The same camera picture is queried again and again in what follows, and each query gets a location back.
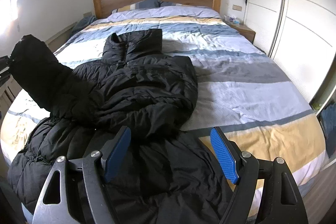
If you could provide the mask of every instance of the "nightstand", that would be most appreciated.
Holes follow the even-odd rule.
[[[232,22],[225,21],[231,28],[237,30],[243,37],[253,44],[255,31],[243,24],[233,24]]]

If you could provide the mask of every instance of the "white stripe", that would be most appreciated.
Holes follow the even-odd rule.
[[[9,108],[16,113],[24,113],[38,120],[49,117],[50,112],[40,108],[25,90],[21,90]]]
[[[190,51],[190,50],[226,50],[231,52],[244,52],[247,54],[261,52],[245,37],[226,37],[223,35],[212,35],[188,32],[163,32],[163,52]]]
[[[303,166],[302,168],[293,173],[293,177],[298,186],[304,185],[305,183],[308,182],[308,180],[310,180],[312,177],[318,174],[323,165],[325,153],[326,152],[324,150],[311,162],[307,163],[305,166]]]
[[[56,57],[61,63],[101,58],[105,41],[108,36],[109,33],[107,33],[104,38],[88,40],[80,43],[71,43]]]
[[[271,122],[309,109],[291,82],[203,82],[198,84],[196,108],[181,129]]]

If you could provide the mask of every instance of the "pillow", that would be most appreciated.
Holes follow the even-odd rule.
[[[165,6],[188,6],[188,7],[199,7],[199,8],[211,9],[210,7],[207,7],[207,6],[193,6],[193,5],[185,5],[185,4],[180,4],[180,3],[162,1],[160,4],[160,7],[165,7]]]
[[[124,11],[130,11],[135,9],[152,9],[152,8],[160,8],[161,0],[142,0],[137,3],[133,3],[130,5],[126,5],[124,7],[115,9],[112,11],[111,14],[118,13],[118,12],[124,12]]]

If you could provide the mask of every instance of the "striped duvet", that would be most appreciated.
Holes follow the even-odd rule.
[[[198,102],[182,130],[212,150],[210,129],[221,126],[242,151],[265,160],[283,157],[306,193],[304,184],[319,172],[325,159],[320,125],[285,73],[217,12],[168,6],[115,13],[74,35],[55,54],[61,63],[75,68],[101,58],[111,33],[149,28],[163,30],[164,53],[189,56],[196,70]],[[24,90],[19,93],[1,128],[1,147],[9,164],[36,124],[48,116]],[[259,180],[250,216],[257,213],[262,190]]]

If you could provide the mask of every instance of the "drawer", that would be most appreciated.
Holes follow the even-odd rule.
[[[245,37],[249,42],[253,44],[255,34],[247,32],[239,32],[243,37]]]

